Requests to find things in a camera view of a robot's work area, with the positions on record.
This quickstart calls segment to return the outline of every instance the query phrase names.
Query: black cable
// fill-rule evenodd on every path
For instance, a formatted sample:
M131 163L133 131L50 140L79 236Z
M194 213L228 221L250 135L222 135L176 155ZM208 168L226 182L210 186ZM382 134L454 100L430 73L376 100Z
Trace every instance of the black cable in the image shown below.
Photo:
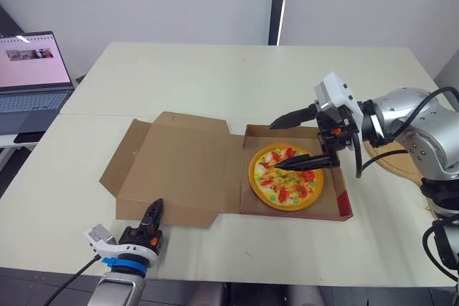
M359 136L356 132L353 132L351 135L352 143L354 144L354 150L356 154L356 177L361 177L362 166L361 166L361 147L360 147L360 140Z
M424 232L424 235L422 236L422 246L424 247L424 251L426 255L429 257L430 261L446 276L451 278L454 281L458 281L458 278L451 274L449 271L447 271L440 263L437 262L437 260L434 258L432 255L432 252L429 250L429 246L427 245L427 240L429 239L429 236L438 228L447 224L450 224L453 221L456 221L459 219L459 214L453 215L449 218L443 219L439 221L438 223L432 225L426 232Z
M61 293L61 291L64 290L64 288L66 288L66 286L68 286L70 283L73 282L74 279L76 279L77 277L79 277L87 268L89 268L91 265L93 265L93 263L97 262L98 260L100 259L100 256L98 254L96 254L94 256L93 259L91 259L83 268L81 268L80 270L78 270L78 272L76 272L73 276L71 276L71 278L69 278L62 286L60 286L56 292L53 293L53 295L51 295L51 297L49 297L48 301L45 302L45 304L43 306L49 306L51 304L51 302L56 298L56 296L59 295L59 293Z
M384 157L387 157L387 156L392 156L394 154L400 154L400 153L408 153L407 150L391 150L389 152L384 152L384 153L381 153L381 154L378 154L377 156L374 156L372 159L370 159L369 161L367 161L362 167L361 167L361 170L365 170L366 168L368 168L368 165L370 164L373 164L375 161L377 161L378 159L381 159L381 158L384 158Z
M405 129L408 128L408 126L416 118L417 114L421 112L421 110L426 104L428 104L433 98L437 97L440 93L445 93L447 91L451 92L459 102L459 91L457 91L454 87L441 87L440 89L432 92L430 95L424 98L421 103L419 103L415 111L413 111L411 115L408 117L408 119L400 126L400 128L395 131L394 135L392 136L392 140L394 140L397 136L402 134Z

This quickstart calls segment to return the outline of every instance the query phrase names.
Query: blue ring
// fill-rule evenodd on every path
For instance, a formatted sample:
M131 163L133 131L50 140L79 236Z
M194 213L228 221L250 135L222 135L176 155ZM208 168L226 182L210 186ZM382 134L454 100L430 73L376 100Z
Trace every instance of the blue ring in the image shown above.
M146 275L146 267L143 264L136 262L136 261L131 261L129 259L117 259L114 261L112 265L131 267L131 268L137 269L139 272L142 272L144 275Z

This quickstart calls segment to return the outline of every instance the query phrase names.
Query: wooden board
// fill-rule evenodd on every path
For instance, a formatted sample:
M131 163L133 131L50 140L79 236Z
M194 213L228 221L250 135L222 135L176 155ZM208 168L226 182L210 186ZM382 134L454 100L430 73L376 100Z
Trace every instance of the wooden board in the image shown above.
M364 147L368 154L373 158L378 154L389 152L390 150L403 150L403 146L399 143L393 142L382 147L372 147L368 142L364 142ZM421 186L421 173L417 170L416 165L413 163L410 154L394 154L393 156L388 156L381 158L376 161L382 168L385 168L393 174L406 178L410 181L415 182L418 186ZM430 213L432 213L434 218L437 218L435 213L432 210L432 202L427 199L429 205Z

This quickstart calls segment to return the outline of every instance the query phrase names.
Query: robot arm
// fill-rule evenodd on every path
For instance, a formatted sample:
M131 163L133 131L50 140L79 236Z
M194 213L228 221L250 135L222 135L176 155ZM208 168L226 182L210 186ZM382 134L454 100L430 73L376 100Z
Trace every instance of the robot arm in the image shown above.
M421 192L432 200L437 217L443 221L454 219L448 224L442 220L434 221L433 228L442 263L450 269L457 269L459 113L444 108L435 99L445 91L452 92L459 100L459 92L452 87L432 94L404 87L375 100L357 102L349 87L331 73L316 87L318 99L313 104L281 116L270 125L271 129L291 128L317 119L323 154L292 157L276 167L295 171L333 168L339 166L336 151L350 148L356 154L356 177L359 178L363 170L360 140L369 141L374 147L394 140L399 142L422 174Z
M155 201L136 229L126 227L118 244L101 224L85 232L90 246L111 267L101 277L89 306L138 305L146 271L154 265L161 249L162 232L158 227L163 211L163 200Z

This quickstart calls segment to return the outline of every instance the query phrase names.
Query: yellow plate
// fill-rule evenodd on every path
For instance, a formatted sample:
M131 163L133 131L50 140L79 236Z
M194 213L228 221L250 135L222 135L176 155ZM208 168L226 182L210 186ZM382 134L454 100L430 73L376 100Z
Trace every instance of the yellow plate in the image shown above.
M311 204L316 202L318 197L321 195L322 190L323 190L323 169L317 169L314 170L314 173L316 174L316 186L313 187L313 194L311 197L306 199L304 202L301 202L299 204L294 204L291 206L280 206L278 204L275 204L271 200L267 199L265 197L265 194L258 188L258 185L255 181L255 164L257 163L258 159L266 154L268 151L275 150L276 148L278 149L286 149L291 147L292 149L302 153L302 154L309 154L307 150L305 150L302 147L298 147L296 145L291 145L290 143L274 143L272 145L269 145L257 152L250 161L249 165L249 182L250 186L252 187L253 192L258 196L258 198L263 201L265 204L267 204L269 207L272 207L274 209L278 209L280 211L299 211L300 209L304 209L306 207L309 207Z

